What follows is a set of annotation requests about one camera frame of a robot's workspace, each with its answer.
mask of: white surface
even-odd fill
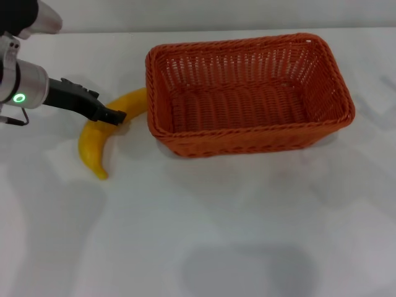
[[[45,0],[65,32],[396,26],[394,0]]]
[[[109,101],[144,85],[159,43],[285,32],[40,36],[21,57]],[[396,28],[310,32],[359,111],[310,149],[183,160],[141,116],[106,146],[103,182],[79,161],[78,114],[0,127],[0,296],[396,296]]]

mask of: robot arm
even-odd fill
[[[41,104],[75,111],[91,121],[118,125],[126,113],[106,108],[98,93],[61,79],[50,79],[37,65],[17,59],[21,39],[33,33],[58,33],[62,19],[40,0],[3,1],[0,12],[0,111],[3,104],[19,106],[26,121],[0,116],[0,122],[24,126],[28,123],[25,108]]]

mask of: basket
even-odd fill
[[[301,149],[355,117],[316,35],[160,45],[145,63],[150,132],[180,156]]]

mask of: white table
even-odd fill
[[[396,296],[396,28],[307,31],[358,114],[306,150],[184,160],[142,115],[106,146],[99,181],[78,114],[42,106],[1,126],[0,296]],[[107,102],[144,86],[157,44],[290,32],[36,36],[20,58]]]

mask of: toy banana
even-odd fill
[[[112,101],[107,105],[112,110],[120,110],[126,113],[123,124],[147,110],[146,88],[141,88],[134,92]],[[79,139],[79,153],[83,163],[90,168],[98,178],[107,179],[108,173],[103,169],[101,156],[103,147],[119,126],[114,126],[104,122],[88,121],[82,129]]]

